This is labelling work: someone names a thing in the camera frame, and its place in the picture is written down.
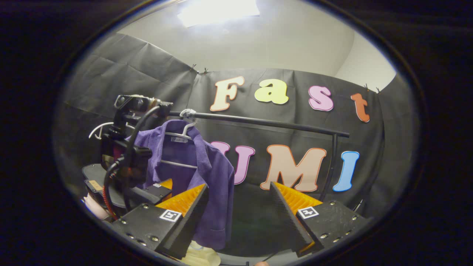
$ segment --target ceiling light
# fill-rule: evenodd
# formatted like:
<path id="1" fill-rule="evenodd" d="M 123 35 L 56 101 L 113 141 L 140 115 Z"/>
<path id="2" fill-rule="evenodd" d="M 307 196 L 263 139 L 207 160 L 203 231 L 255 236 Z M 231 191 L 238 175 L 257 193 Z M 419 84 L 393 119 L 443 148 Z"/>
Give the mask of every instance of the ceiling light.
<path id="1" fill-rule="evenodd" d="M 192 27 L 259 14 L 256 0 L 201 0 L 184 8 L 177 17 L 184 26 Z"/>

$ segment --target clothes hanger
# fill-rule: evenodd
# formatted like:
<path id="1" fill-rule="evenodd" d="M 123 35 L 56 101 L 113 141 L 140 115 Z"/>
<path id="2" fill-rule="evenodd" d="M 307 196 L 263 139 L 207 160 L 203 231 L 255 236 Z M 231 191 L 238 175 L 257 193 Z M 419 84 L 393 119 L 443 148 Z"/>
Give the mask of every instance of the clothes hanger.
<path id="1" fill-rule="evenodd" d="M 195 111 L 194 111 L 194 110 L 192 110 L 192 109 L 184 109 L 184 110 L 181 112 L 181 114 L 180 114 L 179 116 L 180 116 L 180 117 L 184 117 L 184 115 L 185 115 L 186 117 L 191 117 L 191 116 L 193 116 L 193 114 L 195 114 Z M 185 139 L 188 139 L 188 140 L 192 140 L 192 138 L 189 137 L 189 136 L 186 135 L 186 134 L 187 134 L 187 130 L 189 129 L 189 127 L 195 126 L 196 124 L 197 124 L 197 121 L 194 120 L 194 122 L 185 125 L 182 134 L 172 133 L 172 132 L 165 132 L 164 135 L 170 135 L 170 136 L 175 136 L 175 137 L 180 137 L 180 138 L 185 138 Z"/>
<path id="2" fill-rule="evenodd" d="M 180 113 L 179 116 L 180 116 L 180 117 L 184 117 L 184 115 L 185 115 L 186 117 L 191 117 L 191 116 L 193 116 L 193 114 L 195 114 L 195 111 L 194 111 L 194 110 L 192 110 L 192 109 L 185 109 L 185 110 L 183 110 L 183 111 Z M 192 138 L 189 137 L 189 136 L 186 135 L 186 134 L 187 134 L 187 130 L 189 129 L 189 127 L 195 126 L 196 124 L 197 124 L 197 121 L 194 120 L 194 122 L 185 125 L 182 134 L 172 133 L 172 132 L 165 132 L 164 135 L 170 135 L 170 136 L 175 136 L 175 137 L 180 137 L 180 138 L 185 138 L 185 139 L 188 139 L 188 140 L 192 140 Z M 187 165 L 187 164 L 182 164 L 182 163 L 177 163 L 177 162 L 171 162 L 171 161 L 166 161 L 166 160 L 161 160 L 161 162 L 167 163 L 167 164 L 176 165 L 176 166 L 182 166 L 182 167 L 197 169 L 197 166 L 193 166 L 193 165 Z"/>
<path id="3" fill-rule="evenodd" d="M 94 134 L 94 132 L 95 132 L 97 129 L 100 128 L 100 131 L 99 131 L 99 133 L 98 133 L 98 136 L 97 136 L 97 134 L 94 134 L 94 136 L 95 136 L 96 139 L 101 140 L 101 139 L 102 139 L 102 128 L 103 128 L 104 126 L 106 126 L 106 125 L 109 125 L 109 124 L 114 124 L 114 123 L 113 123 L 113 122 L 103 123 L 103 124 L 97 126 L 96 128 L 94 128 L 94 130 L 92 130 L 92 132 L 89 134 L 89 138 L 91 138 L 91 137 L 92 137 L 92 134 Z M 126 125 L 126 127 L 129 127 L 129 128 L 131 128 L 131 129 L 135 130 L 135 128 L 132 127 L 132 126 L 130 126 L 128 123 L 126 123 L 125 125 Z"/>

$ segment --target purple shirt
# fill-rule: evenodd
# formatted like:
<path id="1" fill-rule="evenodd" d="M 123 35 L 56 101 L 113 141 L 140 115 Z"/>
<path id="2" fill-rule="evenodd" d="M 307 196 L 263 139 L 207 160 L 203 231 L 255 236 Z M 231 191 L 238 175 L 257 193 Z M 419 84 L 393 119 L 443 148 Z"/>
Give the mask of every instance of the purple shirt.
<path id="1" fill-rule="evenodd" d="M 148 161 L 146 182 L 137 187 L 143 189 L 172 178 L 175 196 L 207 184 L 209 201 L 193 240 L 204 247 L 222 249 L 230 241 L 235 172 L 225 155 L 204 141 L 196 127 L 187 130 L 192 140 L 181 138 L 187 143 L 171 141 L 173 136 L 164 134 L 182 134 L 186 124 L 184 120 L 169 120 L 160 127 L 138 133 L 135 145 L 150 148 L 153 155 Z M 197 166 L 197 169 L 161 163 L 161 160 Z"/>

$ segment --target white cloth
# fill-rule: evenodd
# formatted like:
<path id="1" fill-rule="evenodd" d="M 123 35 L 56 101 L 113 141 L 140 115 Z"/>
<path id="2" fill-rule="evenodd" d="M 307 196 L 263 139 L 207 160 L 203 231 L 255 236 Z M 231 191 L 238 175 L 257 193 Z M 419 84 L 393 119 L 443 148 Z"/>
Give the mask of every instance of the white cloth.
<path id="1" fill-rule="evenodd" d="M 108 213 L 100 206 L 90 194 L 87 194 L 87 197 L 84 197 L 83 202 L 91 213 L 93 213 L 97 218 L 103 220 L 108 217 Z"/>
<path id="2" fill-rule="evenodd" d="M 205 248 L 195 241 L 191 242 L 185 257 L 179 261 L 190 266 L 219 266 L 221 262 L 213 249 Z"/>

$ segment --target red cable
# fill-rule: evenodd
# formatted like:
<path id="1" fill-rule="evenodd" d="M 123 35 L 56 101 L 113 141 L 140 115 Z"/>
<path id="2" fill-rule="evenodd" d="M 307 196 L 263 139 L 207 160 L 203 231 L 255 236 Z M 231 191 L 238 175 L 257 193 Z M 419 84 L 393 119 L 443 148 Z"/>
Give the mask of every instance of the red cable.
<path id="1" fill-rule="evenodd" d="M 115 220 L 118 220 L 118 217 L 117 217 L 117 216 L 115 215 L 115 213 L 112 211 L 112 207 L 111 207 L 110 203 L 109 203 L 108 200 L 107 200 L 107 195 L 106 195 L 106 192 L 105 192 L 105 186 L 104 186 L 104 189 L 102 189 L 102 191 L 104 192 L 103 198 L 104 198 L 105 205 L 107 206 L 108 211 L 110 212 L 110 214 L 112 215 L 112 217 L 113 217 Z"/>

